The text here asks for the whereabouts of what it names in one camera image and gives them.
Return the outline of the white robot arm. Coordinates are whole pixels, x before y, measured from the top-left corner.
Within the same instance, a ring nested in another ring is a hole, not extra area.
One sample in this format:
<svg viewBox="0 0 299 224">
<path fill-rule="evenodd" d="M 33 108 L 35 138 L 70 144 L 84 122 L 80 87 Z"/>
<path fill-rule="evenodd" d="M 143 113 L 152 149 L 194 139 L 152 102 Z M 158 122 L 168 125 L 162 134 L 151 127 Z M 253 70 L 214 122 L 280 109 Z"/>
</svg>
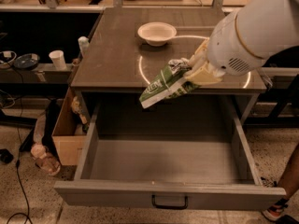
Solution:
<svg viewBox="0 0 299 224">
<path fill-rule="evenodd" d="M 299 45 L 299 0 L 252 0 L 231 12 L 189 60 L 184 78 L 202 86 L 243 76 Z"/>
</svg>

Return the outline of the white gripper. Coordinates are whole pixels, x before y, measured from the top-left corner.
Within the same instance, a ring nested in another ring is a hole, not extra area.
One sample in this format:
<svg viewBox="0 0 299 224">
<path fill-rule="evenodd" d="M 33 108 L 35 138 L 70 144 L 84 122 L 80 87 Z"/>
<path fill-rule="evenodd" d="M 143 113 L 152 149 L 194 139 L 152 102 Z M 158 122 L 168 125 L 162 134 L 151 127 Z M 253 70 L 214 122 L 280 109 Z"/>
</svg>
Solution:
<svg viewBox="0 0 299 224">
<path fill-rule="evenodd" d="M 225 74 L 242 76 L 263 66 L 265 59 L 251 51 L 242 39 L 237 19 L 237 11 L 229 14 L 197 48 L 188 61 L 191 70 L 184 74 L 187 81 L 211 85 L 221 82 Z"/>
</svg>

